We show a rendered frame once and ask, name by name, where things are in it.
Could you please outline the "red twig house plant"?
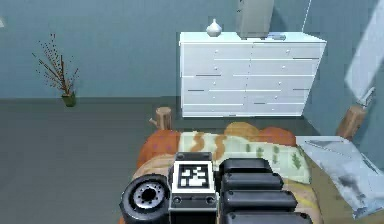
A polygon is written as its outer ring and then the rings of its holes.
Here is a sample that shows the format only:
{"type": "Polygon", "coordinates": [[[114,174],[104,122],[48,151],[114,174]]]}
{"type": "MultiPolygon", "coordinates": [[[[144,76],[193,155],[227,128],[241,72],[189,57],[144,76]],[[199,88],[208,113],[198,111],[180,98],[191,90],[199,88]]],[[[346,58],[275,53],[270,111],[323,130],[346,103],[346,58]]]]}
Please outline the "red twig house plant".
{"type": "Polygon", "coordinates": [[[79,78],[79,68],[68,69],[73,58],[66,60],[57,45],[55,33],[51,33],[48,41],[39,41],[42,47],[42,56],[32,52],[37,62],[36,72],[46,79],[46,83],[61,92],[61,99],[66,107],[75,107],[77,104],[75,81],[79,78]]]}

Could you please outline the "white vase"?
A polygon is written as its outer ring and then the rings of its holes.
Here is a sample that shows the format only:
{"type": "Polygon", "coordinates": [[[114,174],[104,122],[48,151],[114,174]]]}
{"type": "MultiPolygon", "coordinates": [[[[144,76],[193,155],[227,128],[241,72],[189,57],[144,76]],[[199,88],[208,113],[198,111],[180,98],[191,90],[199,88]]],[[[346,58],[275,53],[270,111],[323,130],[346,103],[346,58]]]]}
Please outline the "white vase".
{"type": "Polygon", "coordinates": [[[217,23],[216,19],[212,20],[212,23],[206,28],[206,33],[210,37],[218,37],[222,32],[221,26],[217,23]]]}

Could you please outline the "grey cloth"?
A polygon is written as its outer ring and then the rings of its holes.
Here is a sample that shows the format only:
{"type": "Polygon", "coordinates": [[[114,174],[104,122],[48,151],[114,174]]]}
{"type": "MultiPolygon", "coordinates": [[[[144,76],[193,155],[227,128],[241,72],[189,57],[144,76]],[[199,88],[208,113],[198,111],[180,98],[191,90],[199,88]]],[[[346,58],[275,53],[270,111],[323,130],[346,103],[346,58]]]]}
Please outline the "grey cloth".
{"type": "Polygon", "coordinates": [[[384,172],[340,136],[298,136],[297,144],[332,180],[353,218],[384,210],[384,172]]]}

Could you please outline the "white chest of drawers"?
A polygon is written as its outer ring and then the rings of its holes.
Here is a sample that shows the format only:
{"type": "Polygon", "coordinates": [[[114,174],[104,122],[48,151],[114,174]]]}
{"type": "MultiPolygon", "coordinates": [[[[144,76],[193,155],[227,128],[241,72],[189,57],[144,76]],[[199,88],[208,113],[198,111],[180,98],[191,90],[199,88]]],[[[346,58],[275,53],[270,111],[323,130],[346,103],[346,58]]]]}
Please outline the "white chest of drawers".
{"type": "Polygon", "coordinates": [[[303,114],[327,42],[303,32],[241,39],[182,32],[181,113],[184,117],[258,117],[303,114]]]}

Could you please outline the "grey box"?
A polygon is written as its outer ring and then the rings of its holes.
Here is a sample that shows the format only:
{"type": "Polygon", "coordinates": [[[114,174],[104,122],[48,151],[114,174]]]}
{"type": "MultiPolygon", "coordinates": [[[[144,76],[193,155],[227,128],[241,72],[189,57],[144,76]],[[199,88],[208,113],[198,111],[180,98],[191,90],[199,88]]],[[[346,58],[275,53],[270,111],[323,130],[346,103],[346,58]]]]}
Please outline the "grey box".
{"type": "Polygon", "coordinates": [[[241,39],[266,38],[269,34],[274,0],[238,0],[236,33],[241,39]]]}

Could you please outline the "wooden log stool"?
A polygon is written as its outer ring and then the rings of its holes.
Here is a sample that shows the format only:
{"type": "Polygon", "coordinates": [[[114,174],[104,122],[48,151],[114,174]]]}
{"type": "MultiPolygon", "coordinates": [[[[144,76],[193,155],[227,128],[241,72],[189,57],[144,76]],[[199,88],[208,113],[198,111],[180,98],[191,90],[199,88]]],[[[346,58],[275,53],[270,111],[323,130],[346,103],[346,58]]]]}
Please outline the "wooden log stool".
{"type": "Polygon", "coordinates": [[[366,110],[359,105],[352,105],[341,120],[336,134],[345,139],[352,140],[357,130],[361,127],[366,116],[366,110]]]}
{"type": "Polygon", "coordinates": [[[150,118],[149,122],[159,130],[172,129],[172,110],[170,107],[158,107],[155,110],[156,118],[150,118]]]}

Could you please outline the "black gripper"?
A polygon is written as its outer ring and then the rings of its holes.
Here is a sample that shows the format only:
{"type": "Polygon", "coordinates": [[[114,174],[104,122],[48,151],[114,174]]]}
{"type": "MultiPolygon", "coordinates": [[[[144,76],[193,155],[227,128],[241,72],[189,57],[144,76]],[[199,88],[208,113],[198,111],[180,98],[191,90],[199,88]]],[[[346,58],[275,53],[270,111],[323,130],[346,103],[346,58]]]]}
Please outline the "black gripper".
{"type": "Polygon", "coordinates": [[[135,178],[122,192],[119,203],[124,224],[169,224],[170,189],[161,174],[135,178]]]}

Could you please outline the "bed with orange cover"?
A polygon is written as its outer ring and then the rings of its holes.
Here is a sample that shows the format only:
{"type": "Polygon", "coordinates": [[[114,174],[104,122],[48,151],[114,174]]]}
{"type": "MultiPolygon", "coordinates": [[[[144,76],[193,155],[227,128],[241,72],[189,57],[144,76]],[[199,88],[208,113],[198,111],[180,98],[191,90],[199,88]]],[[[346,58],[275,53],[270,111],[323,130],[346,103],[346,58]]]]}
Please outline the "bed with orange cover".
{"type": "MultiPolygon", "coordinates": [[[[161,168],[171,156],[178,153],[181,133],[174,130],[158,130],[148,137],[140,150],[137,170],[132,180],[143,172],[161,168]]],[[[233,122],[221,134],[243,137],[254,142],[293,146],[304,152],[292,132],[277,127],[257,129],[245,122],[233,122]]],[[[384,224],[384,210],[354,219],[351,206],[341,197],[330,177],[324,171],[315,172],[314,161],[305,152],[304,154],[311,172],[309,184],[281,176],[283,187],[298,197],[299,211],[310,215],[314,224],[384,224]]]]}

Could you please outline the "pale patterned pillow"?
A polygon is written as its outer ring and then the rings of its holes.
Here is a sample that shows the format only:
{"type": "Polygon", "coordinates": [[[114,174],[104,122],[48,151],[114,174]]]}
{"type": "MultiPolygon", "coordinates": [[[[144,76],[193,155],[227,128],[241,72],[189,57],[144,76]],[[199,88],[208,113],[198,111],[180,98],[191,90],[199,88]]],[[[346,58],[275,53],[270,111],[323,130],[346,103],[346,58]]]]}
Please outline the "pale patterned pillow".
{"type": "Polygon", "coordinates": [[[238,136],[204,132],[182,132],[178,143],[179,152],[209,152],[213,167],[229,158],[262,158],[283,178],[309,184],[311,172],[304,152],[297,147],[267,142],[254,142],[238,136]]]}

